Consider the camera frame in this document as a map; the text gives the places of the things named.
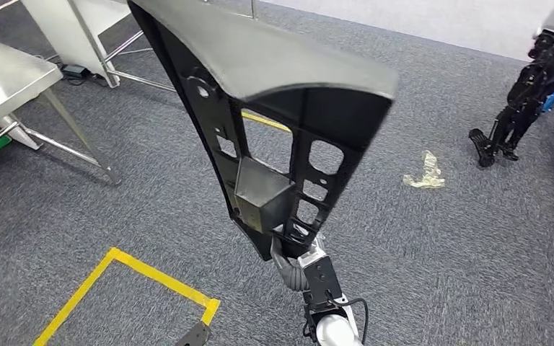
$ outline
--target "panel mounting hole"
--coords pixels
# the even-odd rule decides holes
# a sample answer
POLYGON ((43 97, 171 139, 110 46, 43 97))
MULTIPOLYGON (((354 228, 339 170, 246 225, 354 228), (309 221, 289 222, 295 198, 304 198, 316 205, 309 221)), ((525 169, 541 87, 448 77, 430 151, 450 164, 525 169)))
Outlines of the panel mounting hole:
POLYGON ((245 136, 250 154, 257 161, 275 169, 280 173, 288 173, 290 170, 290 153, 292 151, 292 134, 268 123, 273 120, 249 109, 242 109, 243 124, 245 125, 245 136))
POLYGON ((202 97, 202 98, 207 98, 209 97, 209 92, 207 91, 207 89, 203 88, 202 86, 197 86, 196 87, 196 90, 198 91, 198 94, 202 97))
POLYGON ((343 152, 324 141, 313 141, 309 152, 309 163, 324 174, 335 174, 343 163, 343 152))
POLYGON ((312 224, 315 221, 315 217, 320 210, 317 207, 306 200, 300 200, 298 204, 298 211, 296 212, 296 217, 306 224, 312 224))
POLYGON ((218 143, 220 145, 220 150, 232 158, 237 158, 237 151, 234 150, 234 143, 220 136, 217 136, 217 138, 218 138, 218 143))
POLYGON ((305 180, 302 185, 302 192, 311 198, 322 201, 326 197, 328 190, 322 186, 313 184, 309 180, 305 180))

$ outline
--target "black cable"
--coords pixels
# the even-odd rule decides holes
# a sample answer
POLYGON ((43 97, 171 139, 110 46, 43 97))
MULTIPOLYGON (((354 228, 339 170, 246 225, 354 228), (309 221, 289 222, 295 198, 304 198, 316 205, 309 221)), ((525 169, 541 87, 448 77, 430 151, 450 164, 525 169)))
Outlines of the black cable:
POLYGON ((328 301, 331 304, 334 304, 338 306, 339 308, 343 308, 345 306, 354 305, 355 303, 362 303, 364 305, 364 333, 362 334, 362 344, 364 345, 366 343, 366 331, 369 327, 369 305, 363 298, 355 298, 351 299, 347 303, 338 303, 333 299, 333 295, 326 291, 326 296, 328 297, 328 301))

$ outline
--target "caster wheel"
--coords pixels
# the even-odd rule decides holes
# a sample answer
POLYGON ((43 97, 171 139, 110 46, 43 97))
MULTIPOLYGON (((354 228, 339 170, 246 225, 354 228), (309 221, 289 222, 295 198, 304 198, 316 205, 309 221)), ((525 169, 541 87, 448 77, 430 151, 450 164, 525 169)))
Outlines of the caster wheel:
POLYGON ((487 168, 489 166, 491 166, 493 163, 494 163, 495 159, 493 156, 489 156, 489 157, 483 157, 481 159, 479 159, 479 166, 483 167, 483 168, 487 168))

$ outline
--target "metal table leg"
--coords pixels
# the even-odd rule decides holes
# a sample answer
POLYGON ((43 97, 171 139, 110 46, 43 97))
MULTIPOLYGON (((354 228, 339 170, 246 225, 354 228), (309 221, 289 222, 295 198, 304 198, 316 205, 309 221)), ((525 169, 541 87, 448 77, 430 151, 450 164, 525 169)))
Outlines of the metal table leg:
MULTIPOLYGON (((66 110, 66 108, 63 106, 61 101, 56 97, 56 95, 52 92, 52 90, 49 89, 49 88, 46 89, 43 92, 43 95, 45 96, 45 98, 48 99, 48 101, 50 102, 52 107, 54 107, 54 110, 56 110, 56 112, 58 112, 58 114, 63 118, 63 120, 65 120, 65 122, 71 128, 71 130, 75 133, 77 138, 79 138, 79 140, 82 141, 84 146, 86 146, 86 148, 88 149, 90 154, 93 156, 91 159, 94 159, 94 161, 96 161, 96 163, 94 163, 93 161, 87 159, 86 158, 87 155, 77 153, 73 149, 66 148, 62 144, 59 144, 58 142, 56 142, 56 141, 54 141, 50 138, 47 138, 47 137, 43 136, 43 140, 50 143, 50 144, 53 144, 54 146, 59 147, 60 149, 63 149, 65 151, 69 152, 70 154, 73 154, 77 157, 80 157, 81 159, 83 159, 85 161, 88 161, 91 164, 95 164, 96 166, 99 166, 100 168, 102 168, 105 171, 107 176, 109 176, 109 178, 111 179, 111 181, 115 185, 120 184, 120 182, 121 182, 120 177, 111 169, 111 167, 108 164, 105 163, 105 160, 101 159, 99 151, 94 147, 94 145, 92 145, 92 143, 90 143, 88 138, 86 138, 86 135, 84 135, 84 133, 79 128, 79 126, 77 125, 77 123, 75 122, 75 120, 73 119, 71 114, 69 114, 69 111, 66 110)), ((28 130, 27 130, 27 133, 29 133, 30 135, 34 135, 34 136, 38 137, 37 132, 32 131, 32 130, 28 131, 28 130)))

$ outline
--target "gray cable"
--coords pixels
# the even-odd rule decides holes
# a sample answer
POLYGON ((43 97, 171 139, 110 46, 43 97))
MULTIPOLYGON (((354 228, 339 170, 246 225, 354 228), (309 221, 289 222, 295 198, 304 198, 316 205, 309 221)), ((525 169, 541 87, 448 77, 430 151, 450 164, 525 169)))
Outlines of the gray cable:
POLYGON ((283 278, 283 282, 295 291, 309 290, 307 277, 304 276, 304 271, 300 267, 296 267, 285 258, 281 252, 281 241, 277 237, 273 237, 271 243, 271 256, 273 262, 283 278))

